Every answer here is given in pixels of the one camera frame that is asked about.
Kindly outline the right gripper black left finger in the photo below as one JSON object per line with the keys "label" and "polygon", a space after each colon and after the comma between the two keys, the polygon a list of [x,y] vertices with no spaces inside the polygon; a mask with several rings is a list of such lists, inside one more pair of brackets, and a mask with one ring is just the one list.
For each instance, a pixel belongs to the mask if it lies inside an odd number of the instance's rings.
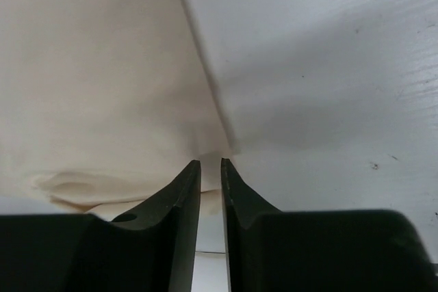
{"label": "right gripper black left finger", "polygon": [[201,165],[108,222],[92,214],[1,217],[2,291],[189,291]]}

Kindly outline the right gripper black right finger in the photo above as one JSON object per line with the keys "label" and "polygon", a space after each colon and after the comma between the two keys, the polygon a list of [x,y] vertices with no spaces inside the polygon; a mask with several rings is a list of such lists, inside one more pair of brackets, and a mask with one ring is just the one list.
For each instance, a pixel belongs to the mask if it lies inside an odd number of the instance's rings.
{"label": "right gripper black right finger", "polygon": [[220,165],[232,291],[429,291],[431,260],[390,210],[283,212]]}

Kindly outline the beige trousers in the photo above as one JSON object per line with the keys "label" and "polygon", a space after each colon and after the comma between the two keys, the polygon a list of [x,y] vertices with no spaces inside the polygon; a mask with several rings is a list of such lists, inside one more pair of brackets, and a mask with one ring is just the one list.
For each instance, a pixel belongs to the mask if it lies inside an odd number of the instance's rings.
{"label": "beige trousers", "polygon": [[107,219],[231,149],[181,0],[1,0],[1,194]]}

